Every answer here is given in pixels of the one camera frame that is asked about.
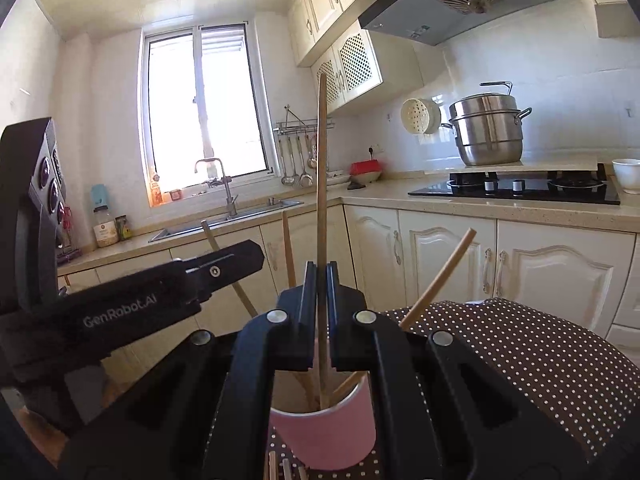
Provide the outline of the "cream upper cabinets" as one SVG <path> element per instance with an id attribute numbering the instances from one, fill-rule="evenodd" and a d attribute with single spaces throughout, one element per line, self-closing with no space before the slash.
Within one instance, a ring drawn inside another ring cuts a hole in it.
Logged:
<path id="1" fill-rule="evenodd" d="M 425 84 L 415 42 L 359 23 L 375 1 L 290 0 L 296 65 L 311 70 L 315 86 L 326 77 L 331 115 L 356 115 Z"/>

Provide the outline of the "pink cylindrical utensil holder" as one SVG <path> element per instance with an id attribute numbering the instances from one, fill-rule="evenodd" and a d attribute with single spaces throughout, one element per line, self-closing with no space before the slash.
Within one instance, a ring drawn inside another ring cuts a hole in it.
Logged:
<path id="1" fill-rule="evenodd" d="M 274 386 L 270 425 L 304 466 L 340 471 L 363 462 L 373 451 L 376 430 L 369 378 L 325 410 L 295 413 L 285 407 L 303 406 L 304 389 L 290 372 L 279 372 Z"/>

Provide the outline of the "white plastic colander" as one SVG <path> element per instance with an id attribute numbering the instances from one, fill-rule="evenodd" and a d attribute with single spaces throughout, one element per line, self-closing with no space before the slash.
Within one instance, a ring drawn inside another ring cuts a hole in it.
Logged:
<path id="1" fill-rule="evenodd" d="M 410 98 L 401 105 L 400 120 L 408 133 L 430 136 L 438 133 L 442 113 L 432 99 Z"/>

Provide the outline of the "chrome sink faucet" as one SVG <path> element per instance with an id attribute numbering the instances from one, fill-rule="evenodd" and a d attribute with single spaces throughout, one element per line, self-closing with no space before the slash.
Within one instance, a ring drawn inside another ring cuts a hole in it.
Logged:
<path id="1" fill-rule="evenodd" d="M 194 172 L 198 172 L 199 164 L 207 164 L 207 165 L 217 165 L 221 171 L 220 177 L 210 178 L 207 181 L 207 185 L 210 188 L 214 188 L 215 186 L 222 186 L 224 188 L 224 192 L 226 193 L 226 207 L 227 214 L 229 218 L 235 218 L 238 215 L 238 210 L 236 209 L 236 200 L 238 199 L 236 196 L 232 195 L 231 192 L 231 182 L 232 177 L 229 177 L 226 174 L 226 170 L 224 170 L 224 163 L 218 157 L 204 157 L 198 159 L 194 164 Z"/>

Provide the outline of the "stainless steel steamer pot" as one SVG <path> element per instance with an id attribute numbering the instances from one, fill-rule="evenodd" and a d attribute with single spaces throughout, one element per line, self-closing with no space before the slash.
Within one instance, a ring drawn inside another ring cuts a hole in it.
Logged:
<path id="1" fill-rule="evenodd" d="M 512 164 L 523 154 L 522 121 L 532 114 L 521 110 L 511 81 L 486 81 L 481 87 L 506 87 L 506 93 L 484 92 L 466 96 L 449 105 L 449 122 L 457 149 L 468 167 Z"/>

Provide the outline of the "wooden chopstick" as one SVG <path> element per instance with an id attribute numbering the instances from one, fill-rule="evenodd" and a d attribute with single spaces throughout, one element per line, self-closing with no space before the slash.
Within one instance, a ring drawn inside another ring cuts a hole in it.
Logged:
<path id="1" fill-rule="evenodd" d="M 319 76 L 318 132 L 317 132 L 317 266 L 318 266 L 318 374 L 320 408 L 330 406 L 329 393 L 329 351 L 328 351 L 328 310 L 326 310 L 326 74 Z"/>
<path id="2" fill-rule="evenodd" d="M 290 224 L 288 223 L 288 213 L 285 210 L 282 211 L 282 238 L 288 288 L 293 288 L 296 286 L 295 263 L 291 242 Z"/>
<path id="3" fill-rule="evenodd" d="M 268 478 L 269 480 L 279 480 L 278 458 L 274 451 L 268 453 Z"/>
<path id="4" fill-rule="evenodd" d="M 282 470 L 284 480 L 293 480 L 291 462 L 288 458 L 282 460 Z"/>
<path id="5" fill-rule="evenodd" d="M 209 268 L 209 274 L 215 280 L 231 285 L 250 317 L 256 318 L 258 312 L 240 281 L 242 278 L 256 273 L 262 267 L 264 263 L 262 250 L 254 240 L 243 240 L 241 243 L 221 249 L 205 220 L 201 221 L 201 226 L 210 248 L 218 256 L 218 259 Z"/>
<path id="6" fill-rule="evenodd" d="M 476 235 L 476 231 L 473 229 L 467 229 L 464 233 L 460 243 L 457 244 L 457 247 L 454 248 L 454 251 L 439 270 L 437 275 L 431 284 L 428 285 L 427 289 L 424 290 L 423 294 L 416 300 L 416 303 L 411 307 L 409 312 L 405 315 L 405 317 L 401 320 L 399 326 L 403 330 L 408 330 L 413 324 L 420 318 L 420 316 L 424 313 L 426 308 L 433 302 L 435 297 L 439 294 L 442 288 L 446 285 L 450 276 L 454 273 L 454 270 L 457 269 L 458 264 L 461 259 L 465 255 L 466 251 L 472 244 Z M 341 383 L 330 395 L 331 404 L 335 404 L 340 402 L 352 392 L 352 389 L 356 387 L 364 376 L 366 376 L 366 372 L 355 372 L 349 375 L 344 382 Z"/>

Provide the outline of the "black gas stove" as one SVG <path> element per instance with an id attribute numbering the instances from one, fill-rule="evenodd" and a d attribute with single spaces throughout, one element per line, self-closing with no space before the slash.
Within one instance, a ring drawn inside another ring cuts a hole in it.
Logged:
<path id="1" fill-rule="evenodd" d="M 620 196 L 606 175 L 603 164 L 597 164 L 595 170 L 450 174 L 447 180 L 411 191 L 409 195 L 615 206 L 620 204 Z"/>

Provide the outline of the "kitchen window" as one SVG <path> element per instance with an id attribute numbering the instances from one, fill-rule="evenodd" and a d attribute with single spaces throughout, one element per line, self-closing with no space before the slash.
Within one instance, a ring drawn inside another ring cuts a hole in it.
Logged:
<path id="1" fill-rule="evenodd" d="M 141 51 L 142 144 L 152 194 L 271 178 L 269 110 L 247 21 L 149 35 Z"/>

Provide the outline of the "hanging utensil rack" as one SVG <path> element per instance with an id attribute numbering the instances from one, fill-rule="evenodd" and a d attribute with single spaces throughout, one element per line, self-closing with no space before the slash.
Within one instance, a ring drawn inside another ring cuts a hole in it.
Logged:
<path id="1" fill-rule="evenodd" d="M 281 183 L 292 188 L 311 188 L 317 179 L 317 149 L 312 141 L 317 119 L 303 119 L 286 104 L 284 118 L 272 129 Z"/>

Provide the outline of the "red and white bowl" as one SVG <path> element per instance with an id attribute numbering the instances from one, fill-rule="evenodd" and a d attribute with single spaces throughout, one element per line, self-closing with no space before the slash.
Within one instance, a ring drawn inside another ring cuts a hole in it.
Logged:
<path id="1" fill-rule="evenodd" d="M 381 177 L 383 166 L 377 159 L 353 162 L 349 168 L 350 180 L 361 185 L 375 182 Z"/>

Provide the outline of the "cream lower kitchen cabinets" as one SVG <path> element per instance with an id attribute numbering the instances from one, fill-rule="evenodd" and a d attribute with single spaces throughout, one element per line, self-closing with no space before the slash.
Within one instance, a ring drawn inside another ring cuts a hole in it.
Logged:
<path id="1" fill-rule="evenodd" d="M 214 245 L 254 240 L 262 272 L 242 298 L 210 318 L 234 330 L 297 282 L 316 258 L 314 204 L 297 203 L 236 221 L 197 223 L 175 236 L 139 236 L 62 267 L 71 290 L 100 284 Z M 614 346 L 639 352 L 639 213 L 622 205 L 510 204 L 426 198 L 331 200 L 326 255 L 373 310 L 410 307 L 422 298 L 480 302 L 503 298 L 565 318 Z"/>

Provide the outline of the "small dark jar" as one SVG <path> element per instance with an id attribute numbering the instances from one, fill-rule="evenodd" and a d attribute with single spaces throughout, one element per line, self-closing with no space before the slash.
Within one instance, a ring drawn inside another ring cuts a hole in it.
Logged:
<path id="1" fill-rule="evenodd" d="M 129 226 L 126 214 L 122 214 L 115 218 L 116 231 L 120 240 L 130 240 L 132 231 Z"/>

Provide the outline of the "glass jar with teal lid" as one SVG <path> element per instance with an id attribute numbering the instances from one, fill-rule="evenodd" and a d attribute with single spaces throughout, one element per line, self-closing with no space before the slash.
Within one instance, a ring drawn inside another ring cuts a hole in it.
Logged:
<path id="1" fill-rule="evenodd" d="M 90 197 L 93 206 L 93 234 L 96 244 L 99 248 L 112 246 L 118 242 L 118 234 L 116 223 L 108 204 L 106 187 L 103 184 L 93 185 Z"/>

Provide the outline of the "brown polka dot tablecloth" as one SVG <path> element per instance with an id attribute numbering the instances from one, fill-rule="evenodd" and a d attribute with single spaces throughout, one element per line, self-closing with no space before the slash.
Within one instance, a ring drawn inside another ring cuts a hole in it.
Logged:
<path id="1" fill-rule="evenodd" d="M 639 371 L 589 330 L 504 299 L 434 304 L 408 332 L 355 314 L 385 479 L 634 479 Z"/>

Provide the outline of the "steel kitchen sink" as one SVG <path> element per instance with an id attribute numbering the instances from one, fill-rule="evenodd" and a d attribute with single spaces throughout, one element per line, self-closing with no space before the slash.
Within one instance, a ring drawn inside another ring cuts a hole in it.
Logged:
<path id="1" fill-rule="evenodd" d="M 216 216 L 206 218 L 205 221 L 207 225 L 211 229 L 213 229 L 217 226 L 223 226 L 224 224 L 228 224 L 231 222 L 254 218 L 257 216 L 261 216 L 262 214 L 270 214 L 270 212 L 277 210 L 296 207 L 301 205 L 302 203 L 303 202 L 301 200 L 276 200 L 275 198 L 270 198 L 268 202 L 263 205 L 240 209 L 234 216 L 232 216 L 231 214 L 217 214 Z M 169 228 L 162 229 L 160 232 L 151 237 L 149 239 L 149 242 L 155 243 L 159 242 L 160 240 L 168 240 L 168 238 L 201 232 L 201 230 L 201 220 L 194 220 L 179 224 L 178 226 L 170 226 Z"/>

